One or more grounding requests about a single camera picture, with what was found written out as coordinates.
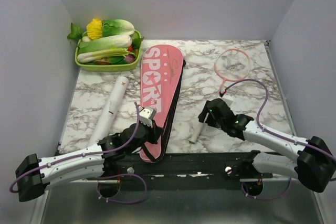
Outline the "white shuttlecock tube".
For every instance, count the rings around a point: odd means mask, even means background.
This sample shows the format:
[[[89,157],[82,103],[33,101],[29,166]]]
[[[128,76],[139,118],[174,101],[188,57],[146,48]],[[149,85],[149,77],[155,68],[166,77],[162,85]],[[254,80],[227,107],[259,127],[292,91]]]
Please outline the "white shuttlecock tube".
[[[117,77],[87,146],[96,144],[99,140],[102,140],[104,137],[108,136],[115,116],[122,103],[123,96],[128,87],[128,84],[128,78],[124,76]]]

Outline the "pink badminton racket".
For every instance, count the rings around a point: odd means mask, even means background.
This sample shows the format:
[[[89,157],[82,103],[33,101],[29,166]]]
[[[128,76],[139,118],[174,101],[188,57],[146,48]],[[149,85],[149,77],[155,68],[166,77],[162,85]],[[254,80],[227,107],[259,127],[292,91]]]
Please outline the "pink badminton racket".
[[[250,56],[241,49],[230,48],[221,53],[215,60],[214,71],[222,79],[222,83],[215,96],[222,98],[224,95],[224,84],[226,82],[237,82],[245,79],[251,70]]]

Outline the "pink racket bag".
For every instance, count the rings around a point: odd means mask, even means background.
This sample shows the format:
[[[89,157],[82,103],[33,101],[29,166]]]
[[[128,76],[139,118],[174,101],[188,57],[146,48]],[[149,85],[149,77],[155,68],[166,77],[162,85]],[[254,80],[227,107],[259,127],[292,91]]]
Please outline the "pink racket bag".
[[[171,45],[149,48],[141,61],[141,106],[156,111],[154,121],[163,129],[157,142],[146,142],[140,157],[148,163],[159,162],[166,151],[179,99],[185,60]]]

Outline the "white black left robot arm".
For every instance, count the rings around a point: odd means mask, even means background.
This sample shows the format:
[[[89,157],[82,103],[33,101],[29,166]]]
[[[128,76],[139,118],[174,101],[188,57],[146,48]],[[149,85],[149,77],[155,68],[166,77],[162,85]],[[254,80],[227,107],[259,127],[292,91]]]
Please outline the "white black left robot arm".
[[[10,192],[17,193],[20,202],[27,202],[62,183],[82,178],[112,179],[118,171],[116,161],[146,143],[156,144],[162,133],[163,128],[156,124],[134,123],[121,133],[108,135],[97,144],[73,153],[45,158],[30,154],[16,169]]]

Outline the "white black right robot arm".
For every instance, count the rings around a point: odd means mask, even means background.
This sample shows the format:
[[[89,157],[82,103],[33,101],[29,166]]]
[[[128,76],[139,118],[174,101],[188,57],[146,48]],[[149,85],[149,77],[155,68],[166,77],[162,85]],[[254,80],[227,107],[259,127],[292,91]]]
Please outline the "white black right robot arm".
[[[259,153],[243,162],[242,173],[249,178],[259,173],[279,174],[300,181],[308,189],[324,192],[335,172],[335,159],[325,141],[317,136],[307,140],[271,131],[251,116],[234,114],[221,98],[207,101],[198,115],[201,123],[218,128],[242,141],[263,145],[276,155]]]

